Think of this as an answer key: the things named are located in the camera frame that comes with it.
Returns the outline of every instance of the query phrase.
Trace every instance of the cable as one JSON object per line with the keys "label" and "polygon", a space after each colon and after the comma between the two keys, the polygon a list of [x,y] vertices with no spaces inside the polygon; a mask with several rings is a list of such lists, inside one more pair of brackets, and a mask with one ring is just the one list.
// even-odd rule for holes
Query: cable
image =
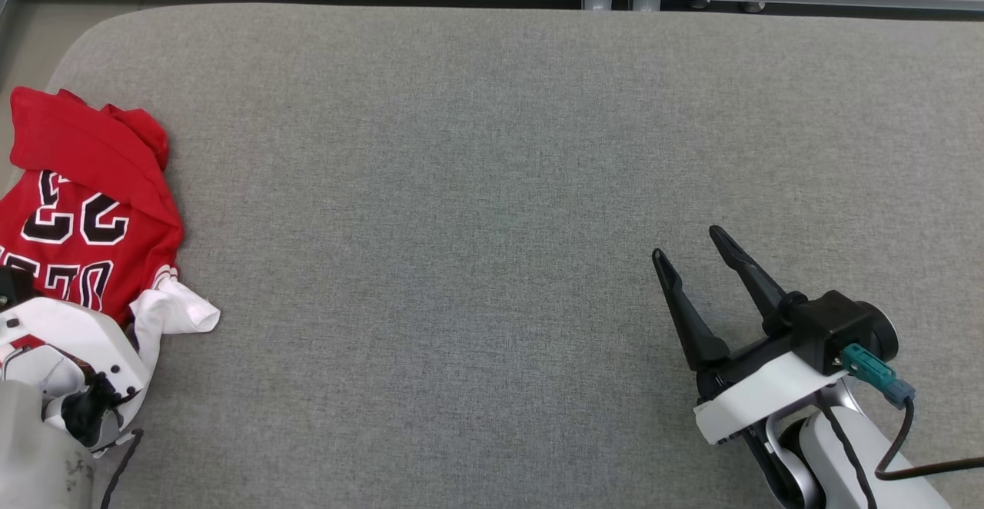
{"label": "cable", "polygon": [[903,449],[906,436],[908,436],[910,429],[913,428],[916,405],[913,398],[906,398],[904,403],[906,403],[906,419],[903,421],[903,427],[899,429],[899,435],[896,436],[896,441],[892,442],[892,446],[885,453],[885,457],[882,457],[882,460],[878,463],[878,467],[875,467],[876,478],[879,478],[880,481],[904,481],[906,478],[928,477],[931,474],[966,471],[969,468],[984,467],[984,457],[971,457],[970,459],[960,459],[946,463],[924,464],[922,467],[903,468],[901,471],[886,471],[889,464],[892,463],[892,459],[895,459],[899,450]]}
{"label": "cable", "polygon": [[106,485],[106,492],[102,495],[102,503],[99,504],[99,509],[109,509],[109,498],[113,495],[113,490],[116,489],[117,482],[120,481],[120,474],[126,470],[126,464],[130,463],[130,457],[133,457],[133,452],[137,450],[137,446],[140,445],[140,439],[144,437],[144,431],[141,428],[134,429],[130,432],[133,434],[133,440],[130,443],[130,447],[127,448],[126,454],[123,459],[120,460],[119,467],[116,467],[116,472],[113,473],[113,478],[109,478],[109,484]]}
{"label": "cable", "polygon": [[861,487],[861,491],[864,493],[865,498],[868,499],[868,509],[878,509],[878,502],[875,502],[875,494],[871,491],[871,484],[868,484],[868,474],[865,473],[864,467],[861,466],[861,461],[858,460],[857,453],[854,453],[854,446],[851,445],[850,439],[847,438],[847,433],[844,432],[843,427],[840,426],[840,421],[837,420],[836,415],[830,410],[830,404],[826,403],[823,399],[823,395],[819,392],[815,393],[816,405],[818,405],[819,410],[823,412],[823,416],[826,420],[830,422],[830,428],[833,429],[833,433],[840,440],[840,445],[844,446],[844,454],[847,456],[847,460],[851,463],[851,467],[854,467],[855,473],[858,477],[858,485]]}

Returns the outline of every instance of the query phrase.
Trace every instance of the white cloth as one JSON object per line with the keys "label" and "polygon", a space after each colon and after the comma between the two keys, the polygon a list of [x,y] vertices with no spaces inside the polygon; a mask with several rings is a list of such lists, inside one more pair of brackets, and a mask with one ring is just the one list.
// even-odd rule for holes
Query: white cloth
{"label": "white cloth", "polygon": [[[219,310],[214,305],[178,281],[177,271],[172,267],[158,271],[154,288],[143,291],[140,298],[130,304],[130,310],[133,311],[134,332],[140,345],[138,355],[147,366],[151,379],[161,356],[163,334],[210,331],[215,328],[219,317]],[[117,408],[120,417],[123,417],[122,428],[126,428],[136,417],[149,387],[150,382],[133,400]]]}

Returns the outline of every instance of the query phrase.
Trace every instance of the floor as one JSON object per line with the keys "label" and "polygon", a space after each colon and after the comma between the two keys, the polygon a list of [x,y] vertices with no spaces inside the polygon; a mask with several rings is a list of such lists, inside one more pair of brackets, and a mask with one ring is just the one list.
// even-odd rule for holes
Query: floor
{"label": "floor", "polygon": [[[52,72],[74,40],[112,16],[163,5],[199,2],[303,2],[330,5],[456,5],[456,7],[580,8],[580,0],[11,0],[0,19],[0,193],[6,193],[18,172],[6,158],[14,141],[6,100],[17,85],[45,88]],[[692,11],[686,2],[664,1],[664,11]],[[714,2],[706,11],[735,12],[735,2]],[[908,9],[839,8],[829,5],[769,4],[771,15],[858,16],[858,18],[978,19],[973,12],[908,11]]]}

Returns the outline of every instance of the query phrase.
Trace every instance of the teal connector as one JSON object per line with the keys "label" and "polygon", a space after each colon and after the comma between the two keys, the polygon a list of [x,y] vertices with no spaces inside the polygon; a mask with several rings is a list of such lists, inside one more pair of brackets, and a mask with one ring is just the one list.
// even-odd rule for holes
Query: teal connector
{"label": "teal connector", "polygon": [[876,358],[871,351],[861,348],[858,344],[851,344],[844,348],[840,355],[840,362],[844,370],[857,376],[858,380],[874,386],[899,410],[906,407],[906,398],[914,400],[916,397],[915,388],[906,381],[900,380],[896,376],[895,369],[890,368],[885,361]]}

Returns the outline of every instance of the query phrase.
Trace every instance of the beige floor tile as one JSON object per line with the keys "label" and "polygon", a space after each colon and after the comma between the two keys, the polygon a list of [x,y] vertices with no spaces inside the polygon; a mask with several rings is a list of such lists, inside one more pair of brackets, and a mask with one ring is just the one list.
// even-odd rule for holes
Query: beige floor tile
{"label": "beige floor tile", "polygon": [[143,0],[11,0],[4,11],[0,51],[0,189],[13,186],[7,155],[14,141],[10,92],[15,86],[45,88],[63,54],[85,30],[112,16],[137,11]]}

